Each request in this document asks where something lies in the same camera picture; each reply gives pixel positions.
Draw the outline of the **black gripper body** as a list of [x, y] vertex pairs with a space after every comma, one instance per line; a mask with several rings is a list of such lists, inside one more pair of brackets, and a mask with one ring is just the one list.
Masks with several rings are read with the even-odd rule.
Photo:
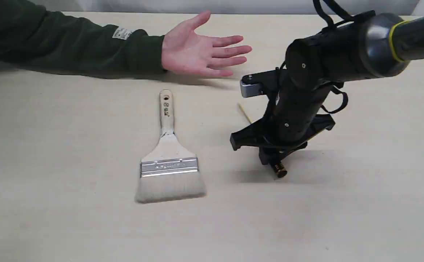
[[331, 130], [335, 121], [329, 114], [317, 114], [303, 135], [296, 140], [285, 141], [271, 134], [261, 118], [246, 128], [232, 133], [230, 143], [234, 151], [243, 146], [259, 148], [259, 159], [263, 165], [280, 164], [295, 151], [304, 149], [308, 141], [324, 130]]

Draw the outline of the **dark green sleeved forearm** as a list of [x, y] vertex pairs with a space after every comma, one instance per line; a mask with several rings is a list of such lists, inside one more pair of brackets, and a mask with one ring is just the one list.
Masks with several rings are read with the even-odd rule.
[[163, 72], [163, 36], [0, 0], [0, 61], [74, 74]]

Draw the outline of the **open human hand palm up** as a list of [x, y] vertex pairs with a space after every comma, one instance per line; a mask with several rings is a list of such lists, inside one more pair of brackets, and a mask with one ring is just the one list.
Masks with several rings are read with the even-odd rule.
[[232, 66], [247, 62], [248, 45], [239, 45], [242, 35], [214, 37], [199, 35], [197, 28], [206, 24], [210, 11], [203, 11], [184, 20], [164, 35], [161, 66], [176, 75], [204, 78], [225, 78], [233, 75]]

